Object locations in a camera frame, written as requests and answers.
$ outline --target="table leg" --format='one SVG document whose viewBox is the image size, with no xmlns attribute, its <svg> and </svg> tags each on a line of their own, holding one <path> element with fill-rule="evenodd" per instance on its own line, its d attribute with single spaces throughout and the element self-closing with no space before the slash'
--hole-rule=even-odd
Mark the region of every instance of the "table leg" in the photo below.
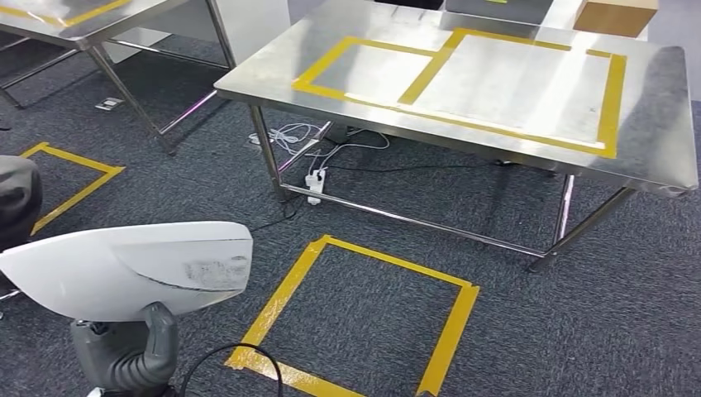
<svg viewBox="0 0 701 397">
<path fill-rule="evenodd" d="M 107 77 L 114 83 L 114 85 L 117 86 L 119 92 L 122 94 L 124 99 L 131 105 L 131 107 L 134 108 L 134 110 L 136 111 L 136 115 L 143 121 L 143 123 L 146 126 L 146 129 L 154 137 L 154 139 L 158 141 L 158 143 L 168 154 L 173 154 L 174 148 L 171 147 L 171 145 L 169 145 L 168 142 L 165 141 L 165 139 L 160 133 L 160 129 L 158 128 L 158 126 L 156 126 L 151 121 L 149 115 L 146 113 L 144 108 L 142 108 L 141 105 L 136 101 L 136 98 L 134 98 L 134 96 L 131 95 L 131 92 L 119 78 L 117 73 L 114 71 L 110 61 L 107 58 L 105 58 L 104 54 L 95 47 L 90 48 L 85 52 L 87 52 L 91 57 L 93 57 L 93 60 L 96 64 L 98 64 L 100 69 L 103 70 L 104 74 L 106 74 Z"/>
<path fill-rule="evenodd" d="M 236 61 L 234 60 L 233 52 L 231 52 L 231 43 L 229 43 L 227 31 L 224 29 L 222 14 L 219 12 L 219 8 L 213 0 L 205 0 L 205 2 L 207 2 L 209 15 L 212 17 L 212 24 L 214 25 L 214 31 L 217 33 L 219 45 L 222 46 L 222 51 L 224 51 L 224 59 L 227 60 L 229 68 L 234 69 L 236 67 Z"/>
<path fill-rule="evenodd" d="M 14 106 L 15 108 L 18 108 L 18 109 L 22 109 L 22 108 L 23 108 L 23 106 L 21 105 L 21 103 L 19 103 L 19 101 L 17 101 L 17 100 L 15 99 L 15 97 L 13 97 L 12 95 L 10 95 L 10 93 L 9 93 L 6 89 L 4 89 L 4 88 L 2 88 L 2 87 L 0 87 L 0 97 L 5 98 L 5 100 L 8 101 L 8 102 L 9 102 L 12 106 Z"/>
<path fill-rule="evenodd" d="M 618 208 L 623 204 L 626 199 L 634 195 L 636 190 L 630 188 L 621 188 L 616 193 L 613 194 L 608 200 L 601 204 L 596 210 L 591 213 L 582 223 L 577 225 L 571 232 L 567 233 L 562 237 L 557 243 L 555 243 L 543 256 L 531 263 L 528 266 L 528 270 L 531 272 L 537 272 L 549 265 L 562 251 L 567 249 L 572 243 L 576 242 L 579 237 L 582 236 L 584 231 L 589 227 L 592 227 L 599 223 L 603 217 L 611 213 L 613 210 Z"/>
<path fill-rule="evenodd" d="M 555 226 L 555 235 L 553 236 L 552 244 L 557 244 L 558 241 L 565 236 L 567 228 L 567 217 L 570 214 L 570 201 L 572 199 L 572 189 L 575 186 L 575 176 L 566 175 L 565 183 L 562 186 L 562 195 L 560 196 L 560 211 L 557 213 L 557 224 Z"/>
<path fill-rule="evenodd" d="M 273 147 L 270 145 L 270 138 L 268 137 L 268 127 L 265 125 L 265 119 L 263 118 L 263 110 L 260 109 L 260 106 L 254 105 L 249 105 L 249 108 L 250 118 L 253 120 L 253 127 L 255 128 L 255 133 L 258 135 L 258 140 L 260 141 L 260 148 L 263 150 L 265 166 L 268 168 L 268 173 L 270 174 L 270 181 L 273 183 L 273 189 L 278 195 L 278 199 L 280 201 L 285 201 L 287 199 L 287 194 L 281 186 L 283 181 L 278 171 L 278 163 L 277 161 L 275 161 Z"/>
</svg>

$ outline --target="carpet floor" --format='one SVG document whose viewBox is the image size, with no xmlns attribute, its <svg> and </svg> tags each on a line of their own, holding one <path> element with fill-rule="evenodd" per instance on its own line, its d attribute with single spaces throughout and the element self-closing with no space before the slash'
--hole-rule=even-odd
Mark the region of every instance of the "carpet floor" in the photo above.
<svg viewBox="0 0 701 397">
<path fill-rule="evenodd" d="M 161 45 L 217 60 L 210 45 L 172 37 Z M 43 54 L 55 50 L 44 48 Z M 20 49 L 32 54 L 33 47 Z M 0 68 L 6 76 L 14 69 Z M 221 72 L 141 54 L 117 67 L 159 123 L 204 95 Z M 150 141 L 128 106 L 94 105 L 115 90 L 90 59 L 77 55 L 11 89 L 27 109 L 0 102 L 0 153 L 41 141 L 126 168 L 50 222 L 46 238 L 96 227 L 225 220 L 257 228 L 280 220 L 260 149 L 247 143 L 247 108 L 215 99 L 178 129 L 189 134 L 169 157 Z M 266 113 L 271 127 L 311 122 Z M 701 134 L 701 103 L 694 103 Z M 373 133 L 354 137 L 378 144 Z M 545 248 L 562 176 L 445 148 L 392 139 L 385 151 L 348 149 L 330 169 L 328 191 L 523 245 Z M 50 155 L 32 157 L 46 185 L 45 213 L 97 176 Z M 308 163 L 296 166 L 298 182 Z M 571 224 L 615 190 L 578 179 Z M 206 350 L 241 340 L 305 246 L 331 234 L 468 280 L 481 290 L 440 396 L 701 395 L 701 195 L 638 194 L 579 240 L 557 266 L 532 275 L 529 259 L 450 234 L 331 203 L 302 205 L 287 221 L 254 232 L 254 265 L 244 294 L 181 318 L 179 383 Z M 455 287 L 337 247 L 324 251 L 280 314 L 263 347 L 282 362 L 372 396 L 416 391 Z M 26 297 L 2 303 L 0 395 L 80 396 L 91 385 L 75 360 L 69 322 Z M 213 357 L 193 378 L 193 395 L 274 395 L 274 382 Z M 286 388 L 288 396 L 304 393 Z"/>
</svg>

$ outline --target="yellow tape rectangle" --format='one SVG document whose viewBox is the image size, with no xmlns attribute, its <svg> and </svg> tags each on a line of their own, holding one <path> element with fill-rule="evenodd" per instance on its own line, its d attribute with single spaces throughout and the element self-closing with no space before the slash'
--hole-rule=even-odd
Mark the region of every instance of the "yellow tape rectangle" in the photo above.
<svg viewBox="0 0 701 397">
<path fill-rule="evenodd" d="M 569 45 L 558 43 L 550 43 L 547 41 L 538 41 L 523 37 L 507 36 L 498 33 L 487 31 L 476 31 L 472 29 L 456 28 L 451 36 L 446 40 L 445 44 L 438 51 L 429 51 L 418 48 L 406 47 L 403 45 L 394 45 L 383 43 L 380 41 L 372 41 L 360 39 L 358 37 L 346 37 L 334 45 L 326 54 L 324 54 L 317 62 L 312 64 L 309 69 L 304 71 L 299 78 L 292 83 L 292 88 L 304 93 L 311 93 L 327 98 L 332 98 L 339 101 L 347 101 L 359 103 L 375 108 L 382 108 L 400 112 L 412 116 L 424 117 L 438 122 L 457 125 L 460 127 L 474 128 L 482 131 L 492 132 L 505 136 L 511 136 L 538 143 L 558 146 L 573 151 L 580 151 L 593 155 L 599 155 L 607 158 L 615 158 L 618 143 L 618 119 L 620 117 L 623 80 L 626 73 L 626 60 L 624 55 L 616 55 L 600 50 L 589 49 L 587 55 L 597 56 L 610 59 L 608 77 L 605 84 L 601 117 L 599 118 L 597 141 L 595 143 L 577 142 L 572 140 L 563 140 L 555 136 L 540 136 L 525 132 L 518 128 L 496 127 L 488 125 L 476 120 L 465 120 L 455 115 L 440 112 L 430 112 L 424 109 L 413 106 L 414 102 L 426 89 L 428 84 L 436 77 L 443 65 L 450 59 L 453 51 L 467 36 L 480 36 L 494 40 L 509 41 L 524 45 L 534 45 L 551 50 L 571 51 Z M 361 98 L 352 93 L 346 93 L 338 89 L 321 87 L 314 84 L 314 79 L 322 74 L 330 67 L 338 58 L 343 55 L 351 45 L 370 45 L 387 50 L 395 50 L 415 55 L 425 55 L 432 59 L 424 70 L 414 79 L 407 90 L 398 98 L 395 104 L 379 103 L 372 98 Z"/>
<path fill-rule="evenodd" d="M 477 299 L 479 287 L 473 286 L 470 282 L 452 275 L 416 265 L 382 252 L 372 251 L 349 242 L 343 242 L 328 235 L 323 236 L 315 242 L 311 242 L 307 246 L 307 249 L 304 250 L 302 255 L 294 263 L 292 269 L 270 297 L 270 300 L 263 307 L 258 318 L 251 324 L 248 332 L 241 341 L 256 345 L 263 342 L 265 335 L 272 328 L 280 313 L 282 313 L 285 305 L 291 299 L 292 294 L 297 290 L 297 287 L 302 283 L 302 280 L 309 272 L 309 269 L 311 269 L 314 261 L 316 261 L 319 254 L 321 254 L 327 245 L 338 246 L 348 251 L 370 256 L 380 261 L 401 266 L 405 269 L 416 271 L 460 287 L 460 292 L 453 304 L 451 312 L 448 314 L 446 324 L 438 338 L 438 343 L 436 344 L 417 390 L 417 393 L 420 391 L 428 391 L 433 395 L 438 395 L 448 368 L 450 367 L 452 357 L 455 354 L 455 349 L 465 330 L 465 325 L 467 324 L 474 302 Z M 268 359 L 245 347 L 238 347 L 234 350 L 227 360 L 226 365 L 235 369 L 248 368 L 261 375 L 268 376 L 271 379 L 276 379 L 274 368 L 270 365 Z M 280 364 L 280 370 L 282 371 L 283 382 L 286 385 L 309 393 L 310 395 L 320 397 L 361 397 L 361 395 L 355 391 L 348 390 L 339 385 L 334 385 L 318 376 L 308 374 L 304 371 L 292 368 L 291 366 Z"/>
<path fill-rule="evenodd" d="M 90 160 L 88 158 L 82 157 L 80 155 L 74 155 L 73 153 L 68 153 L 68 151 L 62 151 L 61 149 L 56 149 L 55 147 L 49 146 L 49 142 L 42 142 L 31 149 L 25 151 L 20 156 L 24 158 L 29 158 L 29 156 L 36 154 L 39 151 L 44 151 L 49 155 L 53 155 L 63 160 L 67 160 L 76 164 L 92 168 L 104 173 L 103 176 L 94 180 L 91 184 L 80 190 L 78 193 L 74 194 L 73 197 L 64 201 L 61 205 L 51 210 L 44 217 L 39 219 L 34 225 L 31 234 L 34 235 L 40 231 L 49 222 L 56 219 L 60 214 L 65 213 L 71 209 L 75 204 L 79 203 L 81 200 L 85 199 L 89 194 L 99 189 L 102 185 L 106 184 L 110 179 L 114 178 L 124 170 L 124 167 L 115 167 L 111 165 L 106 165 L 95 160 Z"/>
</svg>

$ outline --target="table top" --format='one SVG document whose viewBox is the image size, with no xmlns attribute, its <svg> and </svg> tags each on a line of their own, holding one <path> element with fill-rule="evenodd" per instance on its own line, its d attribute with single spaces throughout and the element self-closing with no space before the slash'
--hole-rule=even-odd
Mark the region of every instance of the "table top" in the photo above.
<svg viewBox="0 0 701 397">
<path fill-rule="evenodd" d="M 0 31 L 86 50 L 188 0 L 0 0 Z"/>
<path fill-rule="evenodd" d="M 229 99 L 666 197 L 699 185 L 678 47 L 329 0 L 215 87 Z"/>
</svg>

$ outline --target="floor marking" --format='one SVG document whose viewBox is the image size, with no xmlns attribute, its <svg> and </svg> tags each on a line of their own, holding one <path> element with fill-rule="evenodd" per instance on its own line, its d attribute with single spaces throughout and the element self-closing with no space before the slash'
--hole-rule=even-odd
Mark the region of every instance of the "floor marking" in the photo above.
<svg viewBox="0 0 701 397">
<path fill-rule="evenodd" d="M 359 37 L 348 36 L 334 45 L 326 54 L 322 55 L 317 62 L 312 64 L 292 83 L 292 88 L 304 93 L 311 93 L 339 101 L 359 103 L 375 108 L 382 108 L 400 112 L 412 116 L 424 117 L 438 122 L 445 122 L 461 127 L 474 128 L 486 132 L 497 133 L 538 143 L 558 146 L 573 151 L 580 151 L 592 155 L 606 158 L 616 158 L 618 142 L 618 119 L 620 117 L 623 80 L 626 73 L 625 55 L 616 55 L 600 50 L 586 50 L 587 55 L 610 59 L 608 77 L 603 93 L 601 116 L 599 118 L 597 141 L 590 143 L 586 141 L 560 139 L 555 136 L 540 136 L 526 132 L 521 128 L 498 125 L 496 123 L 484 122 L 478 119 L 460 117 L 446 112 L 433 112 L 427 109 L 417 108 L 413 103 L 421 95 L 423 90 L 431 83 L 443 65 L 450 59 L 453 50 L 462 42 L 466 36 L 480 36 L 494 40 L 510 41 L 513 43 L 534 45 L 551 50 L 571 51 L 572 47 L 559 43 L 538 41 L 530 38 L 501 35 L 487 31 L 476 31 L 474 29 L 456 28 L 446 43 L 438 51 L 424 50 L 419 48 L 406 47 L 384 43 L 382 41 L 372 41 Z M 352 45 L 369 45 L 386 50 L 394 50 L 415 55 L 431 57 L 424 70 L 409 85 L 404 94 L 397 99 L 396 103 L 381 103 L 372 98 L 364 98 L 360 95 L 347 93 L 340 89 L 322 87 L 314 84 L 314 79 L 321 75 L 333 63 L 338 60 Z"/>
<path fill-rule="evenodd" d="M 325 235 L 315 242 L 309 243 L 302 255 L 290 269 L 284 280 L 268 303 L 263 307 L 258 318 L 255 319 L 250 326 L 248 332 L 241 340 L 244 343 L 260 344 L 263 342 L 265 335 L 273 327 L 280 313 L 282 313 L 285 305 L 289 302 L 297 290 L 297 287 L 302 283 L 302 280 L 311 269 L 312 265 L 322 253 L 326 246 L 338 246 L 348 251 L 353 251 L 361 255 L 370 256 L 380 261 L 385 261 L 393 265 L 401 266 L 405 269 L 416 271 L 423 275 L 443 280 L 445 282 L 457 285 L 460 287 L 460 292 L 453 303 L 451 312 L 448 315 L 446 324 L 443 327 L 438 343 L 433 350 L 431 359 L 428 362 L 421 383 L 417 390 L 429 391 L 434 395 L 438 395 L 441 390 L 443 380 L 446 378 L 446 373 L 450 367 L 452 358 L 455 354 L 455 349 L 460 342 L 460 337 L 465 330 L 468 317 L 477 299 L 479 287 L 473 286 L 470 282 L 459 279 L 452 275 L 441 273 L 440 271 L 429 269 L 427 267 L 416 265 L 412 262 L 405 261 L 393 256 L 389 256 L 382 252 L 372 251 L 362 246 L 357 246 L 349 242 L 337 240 L 334 237 Z M 245 347 L 238 347 L 226 361 L 225 365 L 234 369 L 240 370 L 248 368 L 261 375 L 268 376 L 271 379 L 277 379 L 273 367 L 270 365 L 267 358 L 261 354 L 252 351 Z M 283 375 L 283 382 L 286 385 L 292 386 L 297 390 L 301 390 L 310 395 L 327 397 L 361 397 L 362 395 L 355 391 L 348 390 L 339 385 L 334 385 L 320 377 L 307 372 L 300 371 L 296 368 L 280 363 L 280 370 Z"/>
<path fill-rule="evenodd" d="M 94 180 L 91 184 L 80 190 L 73 197 L 64 201 L 61 205 L 54 208 L 52 211 L 47 213 L 43 218 L 39 219 L 34 225 L 34 229 L 31 231 L 32 236 L 40 231 L 49 222 L 56 219 L 60 214 L 65 213 L 71 209 L 75 204 L 79 203 L 81 200 L 85 199 L 89 194 L 99 189 L 102 185 L 106 184 L 110 179 L 114 178 L 124 170 L 125 167 L 115 167 L 112 165 L 106 165 L 95 160 L 90 160 L 88 158 L 82 157 L 80 155 L 74 155 L 73 153 L 68 153 L 68 151 L 62 151 L 61 149 L 56 149 L 55 147 L 49 146 L 49 142 L 42 142 L 28 151 L 25 151 L 20 155 L 20 157 L 29 158 L 29 156 L 35 153 L 43 151 L 54 157 L 59 157 L 60 159 L 67 160 L 76 164 L 83 165 L 94 170 L 98 170 L 104 173 L 103 176 Z"/>
</svg>

